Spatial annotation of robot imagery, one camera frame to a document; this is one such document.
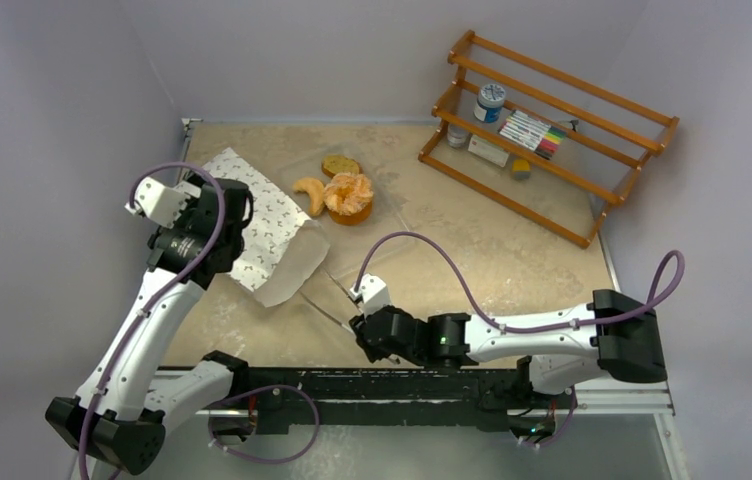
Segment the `metal tongs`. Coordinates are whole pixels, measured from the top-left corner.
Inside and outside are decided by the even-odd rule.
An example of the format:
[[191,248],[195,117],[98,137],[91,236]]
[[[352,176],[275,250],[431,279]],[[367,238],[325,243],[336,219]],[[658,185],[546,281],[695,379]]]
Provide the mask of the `metal tongs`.
[[396,357],[370,362],[357,345],[348,321],[358,310],[346,290],[325,269],[318,269],[294,296],[292,362],[309,367],[399,368]]

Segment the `white patterned paper bag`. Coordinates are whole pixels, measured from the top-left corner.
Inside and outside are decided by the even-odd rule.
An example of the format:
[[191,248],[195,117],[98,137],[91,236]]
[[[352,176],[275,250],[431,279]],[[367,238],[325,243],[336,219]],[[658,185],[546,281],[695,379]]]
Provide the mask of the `white patterned paper bag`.
[[245,248],[228,276],[265,307],[289,300],[327,257],[330,242],[322,225],[230,148],[202,167],[215,178],[246,184],[254,196]]

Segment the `fake croissant tan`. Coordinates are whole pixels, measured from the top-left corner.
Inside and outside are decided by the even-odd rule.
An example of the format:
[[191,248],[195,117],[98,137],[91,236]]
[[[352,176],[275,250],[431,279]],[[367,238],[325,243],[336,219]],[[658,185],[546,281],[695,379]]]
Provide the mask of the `fake croissant tan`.
[[311,217],[319,216],[325,207],[325,186],[321,180],[314,177],[302,177],[296,180],[292,189],[294,193],[304,193],[309,197],[308,214]]

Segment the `fake bread slice brown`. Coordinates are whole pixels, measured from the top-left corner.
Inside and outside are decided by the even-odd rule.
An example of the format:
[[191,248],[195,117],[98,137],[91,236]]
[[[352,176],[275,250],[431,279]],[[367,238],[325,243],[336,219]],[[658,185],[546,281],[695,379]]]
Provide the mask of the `fake bread slice brown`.
[[333,178],[339,173],[361,174],[360,164],[353,158],[332,154],[325,156],[321,161],[321,171],[329,178]]

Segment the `fake orange bread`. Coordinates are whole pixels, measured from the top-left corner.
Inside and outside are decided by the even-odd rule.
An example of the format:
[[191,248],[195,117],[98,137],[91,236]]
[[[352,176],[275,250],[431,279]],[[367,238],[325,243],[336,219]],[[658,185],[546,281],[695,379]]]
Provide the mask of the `fake orange bread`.
[[338,173],[324,189],[324,203],[337,224],[355,226],[372,212],[374,190],[364,174]]

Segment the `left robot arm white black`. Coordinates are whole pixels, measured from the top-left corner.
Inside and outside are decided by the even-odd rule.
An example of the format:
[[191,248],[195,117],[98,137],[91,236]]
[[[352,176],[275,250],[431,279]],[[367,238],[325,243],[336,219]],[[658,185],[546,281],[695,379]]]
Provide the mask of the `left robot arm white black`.
[[237,180],[192,175],[171,188],[145,178],[126,207],[157,225],[134,304],[94,371],[72,396],[54,397],[45,420],[81,462],[138,475],[202,406],[236,409],[249,399],[250,382],[238,374],[244,362],[221,353],[205,356],[174,389],[150,386],[187,314],[242,254],[254,197]]

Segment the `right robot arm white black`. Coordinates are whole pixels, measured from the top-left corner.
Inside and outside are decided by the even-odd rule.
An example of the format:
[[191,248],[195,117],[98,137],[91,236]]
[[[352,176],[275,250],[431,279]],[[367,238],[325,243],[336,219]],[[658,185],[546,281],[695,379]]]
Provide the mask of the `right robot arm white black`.
[[516,376],[513,392],[528,407],[595,378],[631,384],[668,378],[654,308],[615,290],[596,290],[591,301],[569,309],[505,316],[498,326],[468,313],[420,320],[392,305],[368,307],[349,324],[370,362],[397,356],[458,370],[525,357],[528,371]]

